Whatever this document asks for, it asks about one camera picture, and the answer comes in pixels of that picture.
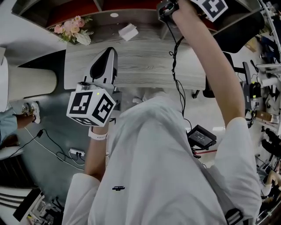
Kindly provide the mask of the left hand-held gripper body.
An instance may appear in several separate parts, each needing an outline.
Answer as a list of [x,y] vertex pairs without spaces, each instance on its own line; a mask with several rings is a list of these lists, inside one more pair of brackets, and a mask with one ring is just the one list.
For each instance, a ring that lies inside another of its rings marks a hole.
[[121,91],[113,84],[79,82],[71,93],[66,116],[83,126],[104,127],[120,110]]

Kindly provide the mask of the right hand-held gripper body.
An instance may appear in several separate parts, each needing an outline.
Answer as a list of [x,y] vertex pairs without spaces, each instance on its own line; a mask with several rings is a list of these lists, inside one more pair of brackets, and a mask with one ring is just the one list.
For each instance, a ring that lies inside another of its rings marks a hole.
[[[209,21],[216,21],[227,9],[224,0],[190,0],[198,6],[207,16]],[[177,0],[162,0],[157,4],[158,18],[162,22],[173,22],[172,14],[179,9]]]

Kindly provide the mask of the grey wooden wall shelf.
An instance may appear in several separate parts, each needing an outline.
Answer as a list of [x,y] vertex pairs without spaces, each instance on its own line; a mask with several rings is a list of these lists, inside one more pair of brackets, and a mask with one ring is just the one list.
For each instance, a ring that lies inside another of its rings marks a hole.
[[[75,16],[90,16],[89,27],[111,24],[154,25],[161,39],[168,28],[158,20],[156,5],[161,0],[16,0],[12,14],[41,28],[49,29]],[[258,12],[258,0],[225,0],[228,9],[216,21],[210,22],[203,12],[200,17],[212,34],[217,34],[238,21]],[[118,13],[113,18],[111,13]]]

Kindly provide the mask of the person's left forearm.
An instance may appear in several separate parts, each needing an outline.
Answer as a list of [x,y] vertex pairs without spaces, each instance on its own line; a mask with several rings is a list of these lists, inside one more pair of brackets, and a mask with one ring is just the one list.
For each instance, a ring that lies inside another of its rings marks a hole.
[[107,139],[90,139],[86,161],[84,166],[85,174],[102,181],[106,169],[106,144]]

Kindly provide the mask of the person's right forearm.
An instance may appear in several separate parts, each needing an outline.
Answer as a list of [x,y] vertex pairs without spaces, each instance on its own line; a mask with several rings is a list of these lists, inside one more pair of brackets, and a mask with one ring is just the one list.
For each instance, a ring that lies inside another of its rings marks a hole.
[[178,5],[172,18],[206,73],[225,125],[245,121],[244,95],[231,64],[189,1],[178,0]]

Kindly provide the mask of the grey wooden desk with shelves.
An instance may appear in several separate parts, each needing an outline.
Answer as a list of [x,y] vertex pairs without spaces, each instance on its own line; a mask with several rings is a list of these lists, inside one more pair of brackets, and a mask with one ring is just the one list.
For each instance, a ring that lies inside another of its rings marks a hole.
[[92,43],[88,46],[68,44],[65,54],[64,88],[75,89],[84,79],[84,71],[102,50],[113,47],[118,53],[117,87],[176,88],[172,76],[175,42],[168,35],[159,37],[161,27],[137,24],[138,34],[129,41],[118,31],[124,24],[105,25],[92,29]]

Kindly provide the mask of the white wristband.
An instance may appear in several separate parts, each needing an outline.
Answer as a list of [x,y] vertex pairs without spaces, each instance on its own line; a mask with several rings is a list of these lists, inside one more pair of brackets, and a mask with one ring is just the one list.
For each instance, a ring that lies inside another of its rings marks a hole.
[[93,132],[93,127],[89,127],[88,136],[91,139],[94,139],[94,140],[97,140],[97,141],[103,141],[103,140],[107,139],[108,133],[106,133],[106,134],[96,134],[96,133]]

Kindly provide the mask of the white vase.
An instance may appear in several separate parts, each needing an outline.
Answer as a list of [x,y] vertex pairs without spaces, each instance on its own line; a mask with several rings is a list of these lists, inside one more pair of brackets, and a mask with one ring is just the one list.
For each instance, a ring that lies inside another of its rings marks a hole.
[[82,45],[90,45],[91,39],[88,34],[81,34],[81,33],[76,33],[76,41],[79,42]]

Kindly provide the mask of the white tissue pack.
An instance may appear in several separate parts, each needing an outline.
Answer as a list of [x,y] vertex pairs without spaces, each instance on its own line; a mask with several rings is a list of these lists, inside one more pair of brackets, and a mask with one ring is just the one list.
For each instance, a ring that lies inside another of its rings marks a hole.
[[133,24],[128,24],[126,27],[119,30],[119,36],[122,37],[125,41],[129,41],[138,34],[137,27]]

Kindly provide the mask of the black office chair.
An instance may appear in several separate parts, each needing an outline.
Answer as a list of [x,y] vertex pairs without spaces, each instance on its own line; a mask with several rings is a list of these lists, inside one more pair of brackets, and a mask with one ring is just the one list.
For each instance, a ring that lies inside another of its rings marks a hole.
[[[262,14],[260,12],[256,12],[214,35],[215,40],[224,52],[234,71],[245,74],[246,82],[241,84],[246,102],[249,102],[250,100],[251,76],[249,66],[246,62],[243,62],[243,68],[234,67],[232,58],[228,53],[238,53],[250,39],[252,39],[261,29],[264,28],[264,25],[265,22]],[[206,98],[214,98],[207,78],[203,95]]]

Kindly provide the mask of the white power strip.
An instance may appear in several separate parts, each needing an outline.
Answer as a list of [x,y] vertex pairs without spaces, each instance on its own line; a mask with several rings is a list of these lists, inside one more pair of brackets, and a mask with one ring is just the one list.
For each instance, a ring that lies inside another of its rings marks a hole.
[[82,150],[78,150],[78,149],[74,149],[74,148],[70,148],[69,153],[73,154],[73,155],[78,155],[78,156],[85,156],[85,152]]

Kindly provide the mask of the pink flower bouquet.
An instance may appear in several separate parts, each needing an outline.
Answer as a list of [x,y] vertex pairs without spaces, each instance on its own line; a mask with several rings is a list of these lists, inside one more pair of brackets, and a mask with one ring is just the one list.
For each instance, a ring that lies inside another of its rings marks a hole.
[[75,16],[70,20],[50,27],[49,30],[56,34],[60,38],[60,41],[75,44],[79,43],[76,41],[76,33],[88,34],[89,36],[93,34],[93,32],[85,28],[85,25],[92,20],[90,16]]

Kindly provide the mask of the grey vacuum cleaner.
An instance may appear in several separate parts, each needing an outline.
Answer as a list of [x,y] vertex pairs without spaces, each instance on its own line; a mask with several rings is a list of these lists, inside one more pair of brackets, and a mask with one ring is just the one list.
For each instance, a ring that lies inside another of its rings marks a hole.
[[245,119],[248,128],[250,128],[253,125],[256,110],[260,105],[261,84],[259,82],[252,82],[250,84],[243,82],[242,89],[245,97]]

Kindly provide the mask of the person's white shirt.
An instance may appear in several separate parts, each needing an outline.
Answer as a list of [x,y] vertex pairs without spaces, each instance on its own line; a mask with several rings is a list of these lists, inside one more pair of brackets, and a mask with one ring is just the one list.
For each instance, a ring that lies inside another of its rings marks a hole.
[[162,96],[121,114],[109,150],[101,180],[73,176],[62,225],[227,225],[226,198],[250,224],[259,214],[259,176],[242,117],[227,125],[208,169],[193,157],[178,107]]

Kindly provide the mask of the small brown cardboard box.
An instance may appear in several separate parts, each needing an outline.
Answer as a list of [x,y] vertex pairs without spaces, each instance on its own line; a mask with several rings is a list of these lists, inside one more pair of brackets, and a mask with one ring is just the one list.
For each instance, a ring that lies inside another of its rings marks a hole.
[[270,123],[279,123],[279,116],[260,110],[256,110],[256,118]]

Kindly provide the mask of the white round pedestal table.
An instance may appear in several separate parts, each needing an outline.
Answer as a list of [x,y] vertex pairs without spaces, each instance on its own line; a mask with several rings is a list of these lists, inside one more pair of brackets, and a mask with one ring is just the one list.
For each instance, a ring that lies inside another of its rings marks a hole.
[[52,93],[57,86],[56,74],[48,69],[22,68],[9,65],[0,47],[0,112],[10,101]]

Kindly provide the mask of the black recorder box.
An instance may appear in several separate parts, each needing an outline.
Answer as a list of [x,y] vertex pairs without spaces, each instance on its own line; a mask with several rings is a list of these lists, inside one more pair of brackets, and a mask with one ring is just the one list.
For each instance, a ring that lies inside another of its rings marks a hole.
[[208,150],[209,147],[216,144],[216,136],[201,127],[196,125],[190,132],[187,133],[187,139],[191,150]]

